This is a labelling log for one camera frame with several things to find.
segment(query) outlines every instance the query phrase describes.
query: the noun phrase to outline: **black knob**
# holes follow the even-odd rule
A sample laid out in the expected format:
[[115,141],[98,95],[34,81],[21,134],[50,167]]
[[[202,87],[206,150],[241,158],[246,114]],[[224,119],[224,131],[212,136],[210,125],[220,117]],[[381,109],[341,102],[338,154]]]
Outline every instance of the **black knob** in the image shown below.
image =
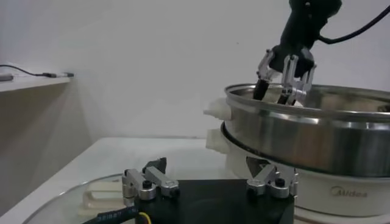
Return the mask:
[[152,182],[149,180],[145,180],[142,182],[142,188],[143,189],[150,189],[152,188]]
[[179,189],[173,190],[169,194],[171,195],[172,198],[177,198],[180,195],[180,190]]
[[285,184],[286,184],[286,182],[282,178],[278,178],[275,180],[275,186],[277,186],[277,187],[284,187]]

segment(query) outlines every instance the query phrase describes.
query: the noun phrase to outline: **white table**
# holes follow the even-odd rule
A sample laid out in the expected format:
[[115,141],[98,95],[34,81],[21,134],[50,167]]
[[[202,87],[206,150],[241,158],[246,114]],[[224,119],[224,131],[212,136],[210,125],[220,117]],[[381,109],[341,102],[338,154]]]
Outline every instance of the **white table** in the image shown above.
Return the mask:
[[47,201],[73,186],[125,169],[141,169],[161,157],[167,157],[166,171],[176,178],[229,175],[224,168],[225,156],[206,149],[204,139],[104,138],[0,217],[0,224],[22,224]]

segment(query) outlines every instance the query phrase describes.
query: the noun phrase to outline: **black cable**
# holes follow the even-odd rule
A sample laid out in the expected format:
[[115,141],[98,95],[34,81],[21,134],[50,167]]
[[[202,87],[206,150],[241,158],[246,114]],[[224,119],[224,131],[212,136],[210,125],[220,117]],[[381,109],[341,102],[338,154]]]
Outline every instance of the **black cable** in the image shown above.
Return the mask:
[[31,72],[27,72],[26,70],[24,69],[21,69],[19,67],[16,67],[14,65],[0,65],[0,68],[3,68],[3,67],[6,67],[6,68],[13,68],[13,69],[16,69],[16,70],[19,70],[21,72],[24,72],[26,74],[29,74],[29,75],[33,75],[33,76],[44,76],[43,74],[34,74],[34,73],[31,73]]
[[370,29],[373,25],[375,25],[377,22],[379,22],[381,19],[383,19],[383,17],[385,17],[387,14],[389,14],[389,12],[390,12],[390,5],[387,8],[385,8],[371,22],[367,23],[365,26],[363,26],[362,28],[354,31],[353,33],[350,33],[348,35],[345,35],[343,37],[339,37],[339,38],[336,38],[336,39],[329,39],[329,38],[326,38],[326,37],[323,37],[323,36],[319,35],[318,40],[324,42],[325,44],[335,44],[335,43],[343,42],[345,40],[349,40],[349,39],[351,39],[351,38],[353,38],[353,37],[363,33],[367,29]]
[[49,73],[49,72],[44,72],[44,73],[40,73],[40,74],[34,74],[34,73],[31,73],[31,72],[28,72],[24,69],[21,69],[19,67],[16,67],[14,65],[5,65],[5,64],[0,64],[0,68],[13,68],[13,69],[16,69],[18,71],[21,71],[21,72],[24,72],[26,74],[29,74],[29,75],[32,75],[32,76],[41,76],[41,77],[49,77],[49,78],[58,78],[58,77],[74,77],[74,74],[71,73],[71,72],[63,72],[61,74],[56,74],[56,73]]

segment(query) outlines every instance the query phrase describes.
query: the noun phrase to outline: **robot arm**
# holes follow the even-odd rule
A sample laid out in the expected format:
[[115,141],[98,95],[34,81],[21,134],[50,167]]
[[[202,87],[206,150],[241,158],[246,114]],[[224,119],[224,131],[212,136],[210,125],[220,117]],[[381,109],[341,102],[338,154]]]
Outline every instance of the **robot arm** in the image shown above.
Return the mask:
[[361,29],[341,38],[329,39],[320,35],[328,19],[335,15],[341,0],[289,0],[291,14],[280,38],[280,44],[267,50],[258,66],[258,82],[253,98],[262,100],[272,79],[282,73],[282,95],[278,103],[293,105],[303,101],[311,88],[314,63],[311,47],[316,40],[327,44],[349,40],[379,22],[390,12],[390,6]]

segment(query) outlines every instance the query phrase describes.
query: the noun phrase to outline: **white wall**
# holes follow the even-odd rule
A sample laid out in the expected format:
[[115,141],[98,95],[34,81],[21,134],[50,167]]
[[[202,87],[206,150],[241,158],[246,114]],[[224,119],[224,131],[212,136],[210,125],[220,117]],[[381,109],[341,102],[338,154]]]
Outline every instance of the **white wall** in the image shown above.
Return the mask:
[[[388,0],[343,0],[322,31],[345,35]],[[278,43],[288,0],[2,0],[0,62],[73,71],[92,140],[205,136],[202,109],[223,88],[254,82]],[[390,18],[334,46],[315,44],[315,83],[390,91]]]

